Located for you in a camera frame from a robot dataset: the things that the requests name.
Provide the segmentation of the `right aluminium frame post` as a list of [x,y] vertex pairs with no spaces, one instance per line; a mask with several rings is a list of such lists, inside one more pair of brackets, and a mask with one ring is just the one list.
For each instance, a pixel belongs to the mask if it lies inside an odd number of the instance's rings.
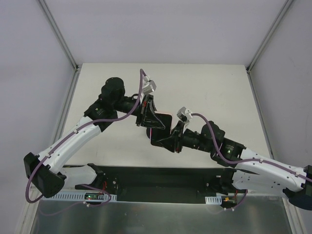
[[254,56],[252,57],[250,63],[246,66],[246,72],[249,74],[252,69],[255,67],[258,60],[261,58],[262,54],[264,53],[266,47],[268,46],[269,42],[273,38],[275,32],[278,30],[280,24],[286,17],[287,13],[289,12],[292,5],[295,3],[295,0],[286,0],[281,9],[279,10],[277,16],[273,20],[272,24],[270,25],[267,33],[265,34],[263,40],[261,41],[259,47],[257,48]]

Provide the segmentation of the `aluminium frame post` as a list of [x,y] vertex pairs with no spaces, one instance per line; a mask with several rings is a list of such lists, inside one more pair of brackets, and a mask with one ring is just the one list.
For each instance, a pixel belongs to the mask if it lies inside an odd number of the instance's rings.
[[257,48],[254,56],[252,57],[250,63],[246,66],[246,72],[249,74],[252,69],[255,67],[258,60],[261,58],[262,54],[264,53],[266,47],[268,46],[269,42],[273,38],[275,32],[278,30],[280,24],[286,17],[287,13],[289,12],[292,5],[295,3],[295,0],[286,0],[281,9],[279,10],[277,16],[273,20],[272,24],[270,25],[267,33],[265,34],[263,40],[261,41],[259,47]]
[[47,19],[48,24],[50,25],[52,32],[54,33],[62,51],[64,52],[67,60],[71,64],[72,68],[77,71],[79,69],[79,64],[76,62],[73,54],[70,51],[70,48],[65,40],[65,38],[62,35],[62,32],[60,31],[60,28],[45,0],[37,0],[37,3],[39,7],[41,8],[44,16]]

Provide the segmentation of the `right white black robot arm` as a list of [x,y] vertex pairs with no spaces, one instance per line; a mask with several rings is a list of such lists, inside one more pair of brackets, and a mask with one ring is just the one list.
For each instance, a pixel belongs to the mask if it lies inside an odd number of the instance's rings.
[[210,183],[219,193],[258,191],[286,198],[298,208],[312,209],[310,165],[302,168],[266,158],[224,136],[213,121],[206,122],[200,133],[186,129],[179,121],[173,129],[151,130],[150,142],[173,153],[180,153],[184,147],[209,153],[213,161],[225,167],[221,177]]

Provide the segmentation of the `left aluminium frame post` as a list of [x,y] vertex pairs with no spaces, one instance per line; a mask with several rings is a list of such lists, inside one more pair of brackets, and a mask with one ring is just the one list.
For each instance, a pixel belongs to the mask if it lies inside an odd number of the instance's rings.
[[70,51],[70,48],[65,40],[65,38],[62,35],[62,32],[60,31],[60,28],[45,0],[37,0],[37,3],[39,7],[41,8],[44,16],[47,19],[48,24],[50,25],[52,32],[54,33],[62,51],[64,52],[67,60],[71,64],[72,68],[77,71],[79,69],[79,64],[76,62],[73,54]]

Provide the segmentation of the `black phone stand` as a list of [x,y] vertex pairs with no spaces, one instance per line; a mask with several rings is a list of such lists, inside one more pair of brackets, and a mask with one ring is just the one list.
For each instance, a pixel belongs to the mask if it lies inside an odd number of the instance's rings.
[[146,136],[148,137],[149,140],[151,140],[151,137],[152,137],[152,128],[147,128],[147,129],[146,129]]

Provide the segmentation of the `black phone pink case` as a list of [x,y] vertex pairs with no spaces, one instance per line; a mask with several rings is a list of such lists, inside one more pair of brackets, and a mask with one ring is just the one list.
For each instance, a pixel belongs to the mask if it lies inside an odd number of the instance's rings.
[[171,134],[173,115],[168,113],[156,112],[156,116],[164,123],[165,129],[152,128],[152,137],[150,144],[153,146],[162,147],[159,140],[167,138]]

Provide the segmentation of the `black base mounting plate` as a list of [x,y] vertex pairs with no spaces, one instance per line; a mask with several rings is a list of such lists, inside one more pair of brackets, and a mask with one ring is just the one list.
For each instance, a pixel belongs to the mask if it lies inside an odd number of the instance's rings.
[[236,192],[230,169],[97,166],[96,172],[88,185],[118,201],[203,204],[205,197]]

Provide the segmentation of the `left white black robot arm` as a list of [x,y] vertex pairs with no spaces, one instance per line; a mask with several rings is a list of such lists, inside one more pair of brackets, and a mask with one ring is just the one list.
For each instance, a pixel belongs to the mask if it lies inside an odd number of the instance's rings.
[[137,126],[164,130],[165,125],[156,115],[151,95],[155,90],[155,82],[147,75],[142,75],[137,98],[127,97],[122,79],[107,79],[98,99],[90,105],[66,136],[39,154],[28,153],[24,157],[28,178],[26,188],[29,189],[30,185],[34,184],[45,198],[57,194],[71,179],[70,175],[61,172],[64,164],[84,144],[106,130],[113,122],[134,115]]

